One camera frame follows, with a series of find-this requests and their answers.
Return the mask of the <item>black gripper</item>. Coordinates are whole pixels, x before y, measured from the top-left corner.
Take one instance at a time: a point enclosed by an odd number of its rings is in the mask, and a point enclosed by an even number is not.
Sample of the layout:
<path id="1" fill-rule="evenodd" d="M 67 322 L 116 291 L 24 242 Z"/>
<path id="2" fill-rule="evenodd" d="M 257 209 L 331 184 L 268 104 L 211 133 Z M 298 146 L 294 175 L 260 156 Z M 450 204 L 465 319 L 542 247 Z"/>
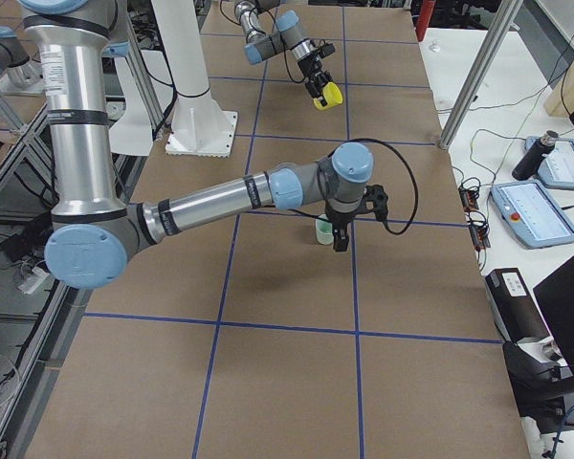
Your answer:
<path id="1" fill-rule="evenodd" d="M 322 59 L 316 50 L 298 59 L 298 67 L 304 76 L 305 88 L 311 98 L 320 98 L 323 89 L 333 81 L 331 74 L 324 71 Z"/>
<path id="2" fill-rule="evenodd" d="M 326 208 L 325 215 L 332 225 L 333 250 L 347 251 L 349 245 L 348 226 L 358 215 L 356 209 L 348 212 L 338 211 L 334 208 Z"/>

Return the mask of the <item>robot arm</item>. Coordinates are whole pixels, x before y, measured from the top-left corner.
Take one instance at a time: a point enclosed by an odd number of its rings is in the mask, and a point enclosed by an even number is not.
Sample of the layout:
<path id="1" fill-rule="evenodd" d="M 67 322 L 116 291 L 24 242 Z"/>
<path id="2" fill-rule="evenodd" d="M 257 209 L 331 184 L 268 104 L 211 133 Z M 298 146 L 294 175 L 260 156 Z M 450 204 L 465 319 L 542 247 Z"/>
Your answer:
<path id="1" fill-rule="evenodd" d="M 342 103 L 342 93 L 320 60 L 333 45 L 316 46 L 287 11 L 266 33 L 258 16 L 279 1 L 235 1 L 234 17 L 246 35 L 251 63 L 292 52 L 316 107 Z M 374 160 L 360 142 L 345 142 L 311 164 L 281 164 L 231 182 L 158 204 L 126 204 L 116 191 L 109 142 L 102 53 L 125 46 L 129 31 L 126 1 L 18 1 L 25 32 L 39 50 L 55 158 L 58 203 L 52 208 L 54 232 L 44 249 L 52 275 L 79 290 L 113 282 L 127 262 L 167 236 L 252 209 L 274 205 L 296 210 L 324 201 L 333 225 L 334 250 L 346 251 L 347 225 L 363 211 Z M 168 153 L 229 156 L 236 112 L 222 111 L 212 98 L 194 7 L 186 1 L 157 1 L 153 10 L 168 70 L 176 72 L 176 130 Z"/>
<path id="2" fill-rule="evenodd" d="M 340 104 L 340 88 L 322 65 L 322 61 L 335 52 L 334 44 L 311 38 L 295 11 L 286 11 L 279 17 L 271 16 L 274 28 L 266 31 L 260 16 L 273 14 L 278 6 L 277 1 L 235 1 L 233 13 L 225 16 L 242 29 L 245 36 L 244 54 L 249 63 L 256 65 L 278 55 L 291 55 L 301 73 L 299 79 L 288 73 L 291 82 L 304 85 L 320 110 Z"/>

